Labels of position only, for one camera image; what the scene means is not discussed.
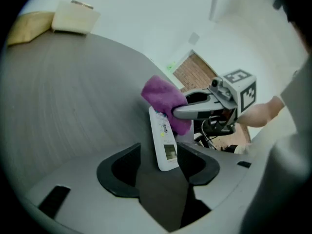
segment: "white remote control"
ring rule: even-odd
[[[161,171],[169,171],[179,166],[174,134],[165,114],[155,111],[153,107],[149,108],[149,113],[158,167]]]

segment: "remote control screen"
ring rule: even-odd
[[[176,158],[176,150],[174,145],[164,145],[167,160]]]

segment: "black cable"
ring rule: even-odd
[[[210,139],[208,139],[208,141],[209,141],[209,140],[212,140],[212,139],[214,139],[214,138],[217,138],[217,137],[219,137],[219,136],[216,136],[216,137],[210,138]]]

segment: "purple cloth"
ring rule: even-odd
[[[167,115],[171,129],[177,134],[185,135],[190,130],[191,120],[178,119],[171,113],[173,108],[187,105],[187,100],[183,93],[170,82],[159,76],[153,76],[145,83],[141,95],[156,111]]]

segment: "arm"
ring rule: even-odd
[[[280,98],[273,96],[267,103],[250,107],[246,113],[238,118],[237,123],[250,127],[263,127],[275,118],[284,106]]]

